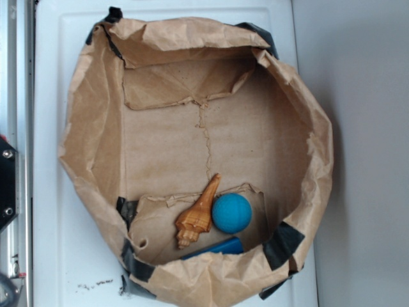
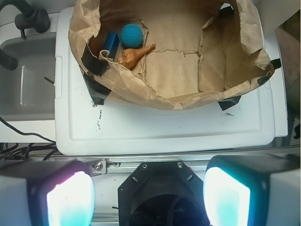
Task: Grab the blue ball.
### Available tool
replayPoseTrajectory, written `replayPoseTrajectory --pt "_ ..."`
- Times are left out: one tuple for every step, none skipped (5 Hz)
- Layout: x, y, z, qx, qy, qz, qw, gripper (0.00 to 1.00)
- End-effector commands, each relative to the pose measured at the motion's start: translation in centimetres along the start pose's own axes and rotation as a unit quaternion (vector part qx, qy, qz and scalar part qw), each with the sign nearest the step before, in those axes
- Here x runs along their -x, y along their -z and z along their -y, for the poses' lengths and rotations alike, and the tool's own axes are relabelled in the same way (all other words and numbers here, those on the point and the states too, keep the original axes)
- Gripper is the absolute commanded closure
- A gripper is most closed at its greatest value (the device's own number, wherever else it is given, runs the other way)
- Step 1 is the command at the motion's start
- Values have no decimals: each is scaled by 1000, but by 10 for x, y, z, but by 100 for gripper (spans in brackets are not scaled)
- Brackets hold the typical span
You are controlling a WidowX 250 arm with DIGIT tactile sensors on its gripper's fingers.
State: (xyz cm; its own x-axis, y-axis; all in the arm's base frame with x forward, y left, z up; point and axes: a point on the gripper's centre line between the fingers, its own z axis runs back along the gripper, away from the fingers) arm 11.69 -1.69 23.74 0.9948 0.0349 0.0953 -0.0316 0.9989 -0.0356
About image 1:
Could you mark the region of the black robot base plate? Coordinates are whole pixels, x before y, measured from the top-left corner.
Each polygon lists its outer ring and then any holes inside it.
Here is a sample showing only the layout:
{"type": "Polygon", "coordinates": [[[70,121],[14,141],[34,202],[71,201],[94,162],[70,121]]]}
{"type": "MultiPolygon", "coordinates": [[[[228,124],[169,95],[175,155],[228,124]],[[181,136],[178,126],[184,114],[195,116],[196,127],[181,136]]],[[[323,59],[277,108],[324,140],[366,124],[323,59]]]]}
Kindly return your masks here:
{"type": "Polygon", "coordinates": [[[1,232],[19,213],[17,204],[18,151],[1,134],[1,232]]]}

